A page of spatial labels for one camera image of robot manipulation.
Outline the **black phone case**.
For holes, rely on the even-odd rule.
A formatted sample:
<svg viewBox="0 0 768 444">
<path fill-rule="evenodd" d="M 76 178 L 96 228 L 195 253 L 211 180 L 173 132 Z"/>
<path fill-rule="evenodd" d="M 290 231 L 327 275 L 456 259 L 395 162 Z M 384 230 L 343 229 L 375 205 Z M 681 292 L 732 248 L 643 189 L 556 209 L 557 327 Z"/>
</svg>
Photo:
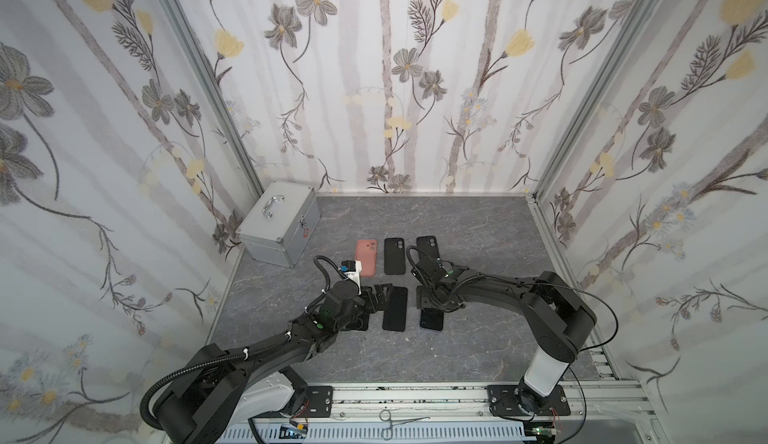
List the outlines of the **black phone case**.
<svg viewBox="0 0 768 444">
<path fill-rule="evenodd" d="M 384 274 L 404 275 L 405 241 L 403 238 L 386 238 L 384 240 Z"/>
<path fill-rule="evenodd" d="M 416 246 L 424 255 L 434 260 L 440 259 L 438 242 L 435 236 L 420 236 L 416 239 Z"/>
</svg>

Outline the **pink phone case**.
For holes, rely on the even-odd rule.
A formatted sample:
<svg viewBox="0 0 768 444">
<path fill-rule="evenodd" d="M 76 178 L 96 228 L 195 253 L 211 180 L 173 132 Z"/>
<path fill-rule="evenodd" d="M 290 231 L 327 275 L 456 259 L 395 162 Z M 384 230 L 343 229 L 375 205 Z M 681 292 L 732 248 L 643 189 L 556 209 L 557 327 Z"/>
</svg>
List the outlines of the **pink phone case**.
<svg viewBox="0 0 768 444">
<path fill-rule="evenodd" d="M 359 263 L 358 272 L 361 277 L 374 277 L 378 255 L 378 243 L 376 240 L 358 240 L 355 248 L 355 261 Z"/>
</svg>

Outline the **phone with black screen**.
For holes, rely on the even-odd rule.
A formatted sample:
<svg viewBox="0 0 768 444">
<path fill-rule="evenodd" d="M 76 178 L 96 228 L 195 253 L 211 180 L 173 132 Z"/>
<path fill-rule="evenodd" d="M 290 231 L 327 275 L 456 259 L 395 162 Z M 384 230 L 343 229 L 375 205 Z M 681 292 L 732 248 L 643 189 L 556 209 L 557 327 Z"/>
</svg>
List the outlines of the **phone with black screen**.
<svg viewBox="0 0 768 444">
<path fill-rule="evenodd" d="M 359 318 L 351 327 L 352 331 L 365 332 L 369 329 L 369 317 L 363 316 Z"/>
</svg>

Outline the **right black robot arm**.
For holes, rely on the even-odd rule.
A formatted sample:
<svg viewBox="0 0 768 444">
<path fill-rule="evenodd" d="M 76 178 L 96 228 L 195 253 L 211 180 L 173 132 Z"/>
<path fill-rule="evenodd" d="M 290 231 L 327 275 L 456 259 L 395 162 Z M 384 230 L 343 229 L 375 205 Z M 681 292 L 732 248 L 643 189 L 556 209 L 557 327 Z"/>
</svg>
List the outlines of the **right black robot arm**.
<svg viewBox="0 0 768 444">
<path fill-rule="evenodd" d="M 413 264 L 411 274 L 422 287 L 422 296 L 441 311 L 480 303 L 517 312 L 525 318 L 537 350 L 515 395 L 518 407 L 527 415 L 547 406 L 597 322 L 593 310 L 554 272 L 512 278 L 439 262 Z"/>
</svg>

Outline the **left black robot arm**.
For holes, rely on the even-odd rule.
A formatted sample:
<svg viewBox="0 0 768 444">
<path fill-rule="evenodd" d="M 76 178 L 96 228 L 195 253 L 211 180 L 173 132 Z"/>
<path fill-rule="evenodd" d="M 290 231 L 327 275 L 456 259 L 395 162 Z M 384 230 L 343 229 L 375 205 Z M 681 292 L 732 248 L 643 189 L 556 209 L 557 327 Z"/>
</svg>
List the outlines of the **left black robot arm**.
<svg viewBox="0 0 768 444">
<path fill-rule="evenodd" d="M 345 279 L 326 286 L 285 331 L 255 344 L 201 348 L 187 365 L 152 384 L 142 396 L 140 416 L 173 443 L 214 443 L 232 422 L 252 385 L 276 374 L 304 388 L 290 366 L 327 350 L 339 333 L 366 315 L 388 309 L 394 286 L 358 286 Z"/>
</svg>

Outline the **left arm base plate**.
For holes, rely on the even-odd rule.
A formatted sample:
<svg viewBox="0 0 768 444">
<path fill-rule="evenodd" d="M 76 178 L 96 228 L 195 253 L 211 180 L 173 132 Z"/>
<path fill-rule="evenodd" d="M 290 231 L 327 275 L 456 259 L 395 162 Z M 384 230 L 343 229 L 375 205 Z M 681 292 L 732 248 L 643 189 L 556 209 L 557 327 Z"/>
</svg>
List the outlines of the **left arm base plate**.
<svg viewBox="0 0 768 444">
<path fill-rule="evenodd" d="M 292 419 L 329 418 L 332 412 L 334 388 L 332 386 L 310 386 L 302 394 L 304 400 L 292 413 Z"/>
</svg>

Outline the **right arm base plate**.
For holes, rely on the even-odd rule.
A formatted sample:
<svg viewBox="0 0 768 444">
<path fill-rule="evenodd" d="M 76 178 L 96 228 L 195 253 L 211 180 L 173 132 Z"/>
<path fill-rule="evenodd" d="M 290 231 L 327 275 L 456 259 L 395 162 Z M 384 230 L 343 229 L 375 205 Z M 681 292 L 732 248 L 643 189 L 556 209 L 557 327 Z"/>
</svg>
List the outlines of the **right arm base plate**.
<svg viewBox="0 0 768 444">
<path fill-rule="evenodd" d="M 489 410 L 496 417 L 532 420 L 538 416 L 571 415 L 568 399 L 560 385 L 556 385 L 547 397 L 518 385 L 490 385 L 487 393 Z"/>
</svg>

